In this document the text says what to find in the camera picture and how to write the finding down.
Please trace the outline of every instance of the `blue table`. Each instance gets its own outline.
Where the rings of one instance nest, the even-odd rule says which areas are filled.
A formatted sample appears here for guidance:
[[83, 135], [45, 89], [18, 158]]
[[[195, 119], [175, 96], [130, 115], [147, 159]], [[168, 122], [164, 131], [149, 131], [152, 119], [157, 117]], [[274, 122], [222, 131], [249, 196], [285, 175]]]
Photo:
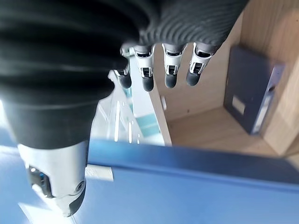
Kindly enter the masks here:
[[[299, 173], [282, 159], [92, 139], [88, 162], [114, 181], [87, 179], [77, 224], [299, 223]], [[17, 149], [0, 147], [1, 224], [29, 223], [20, 202], [47, 208], [26, 178]]]

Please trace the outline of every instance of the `robotic hand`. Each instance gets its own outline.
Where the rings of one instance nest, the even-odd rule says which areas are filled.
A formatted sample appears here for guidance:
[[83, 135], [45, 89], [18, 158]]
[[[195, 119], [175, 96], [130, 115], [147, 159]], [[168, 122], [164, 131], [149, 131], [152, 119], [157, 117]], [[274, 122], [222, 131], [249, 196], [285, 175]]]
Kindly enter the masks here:
[[81, 206], [93, 117], [114, 84], [130, 87], [120, 49], [134, 47], [146, 91], [154, 45], [176, 84], [187, 43], [195, 85], [248, 0], [0, 0], [0, 97], [32, 189], [64, 216]]

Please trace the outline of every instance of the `white sticker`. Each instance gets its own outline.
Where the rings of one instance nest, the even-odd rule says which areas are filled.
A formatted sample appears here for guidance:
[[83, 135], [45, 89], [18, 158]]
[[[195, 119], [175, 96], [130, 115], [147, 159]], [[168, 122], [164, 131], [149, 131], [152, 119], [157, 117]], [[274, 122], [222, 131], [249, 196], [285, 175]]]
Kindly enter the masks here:
[[85, 176], [87, 178], [99, 179], [103, 181], [113, 181], [113, 172], [111, 167], [87, 165], [85, 168]]
[[253, 128], [253, 133], [258, 132], [261, 129], [263, 120], [264, 120], [264, 118], [266, 116], [266, 113], [268, 111], [270, 100], [271, 100], [271, 96], [266, 97], [266, 99], [264, 100], [264, 105], [261, 108], [260, 113], [259, 113], [259, 115], [258, 115], [258, 117], [256, 119], [256, 124], [255, 124], [255, 126]]
[[240, 112], [242, 115], [244, 115], [246, 106], [241, 100], [239, 100], [237, 96], [233, 96], [233, 107], [237, 109], [237, 111]]

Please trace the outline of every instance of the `wooden wall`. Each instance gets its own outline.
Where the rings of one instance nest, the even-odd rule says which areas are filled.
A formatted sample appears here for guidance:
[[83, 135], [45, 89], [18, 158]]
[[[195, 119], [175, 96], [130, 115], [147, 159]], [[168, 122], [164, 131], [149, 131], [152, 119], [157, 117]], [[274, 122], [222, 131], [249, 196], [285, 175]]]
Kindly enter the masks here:
[[241, 43], [286, 63], [263, 129], [264, 139], [283, 154], [299, 132], [299, 1], [250, 0]]
[[240, 40], [241, 26], [242, 16], [237, 20], [229, 37], [205, 68], [199, 83], [194, 87], [188, 86], [185, 81], [191, 59], [192, 44], [189, 44], [184, 52], [178, 72], [178, 82], [173, 89], [165, 87], [163, 49], [161, 45], [156, 46], [154, 76], [160, 96], [165, 96], [166, 99], [167, 110], [165, 116], [167, 121], [208, 111], [223, 105], [229, 50], [233, 44], [237, 44]]
[[288, 150], [285, 153], [286, 156], [292, 156], [295, 154], [299, 154], [299, 134], [297, 134], [291, 146], [288, 148]]

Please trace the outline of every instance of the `wooden shelf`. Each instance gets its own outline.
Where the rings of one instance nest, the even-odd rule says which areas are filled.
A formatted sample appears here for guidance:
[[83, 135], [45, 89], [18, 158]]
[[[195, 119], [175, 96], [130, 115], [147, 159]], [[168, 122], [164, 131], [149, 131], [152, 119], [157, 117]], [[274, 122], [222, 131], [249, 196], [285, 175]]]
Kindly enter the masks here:
[[193, 45], [188, 44], [178, 71], [178, 81], [173, 89], [164, 84], [164, 54], [160, 44], [155, 47], [154, 78], [160, 96], [164, 96], [167, 104], [165, 117], [167, 121], [183, 118], [200, 112], [218, 108], [223, 105], [225, 83], [228, 71], [229, 51], [232, 45], [238, 44], [242, 28], [242, 14], [236, 21], [227, 40], [212, 57], [200, 76], [196, 86], [190, 87], [186, 82], [186, 74], [192, 55]]
[[280, 155], [299, 134], [298, 9], [298, 0], [250, 0], [243, 13], [240, 43], [286, 65], [262, 131]]
[[170, 121], [169, 131], [173, 145], [277, 156], [260, 136], [248, 135], [223, 107]]

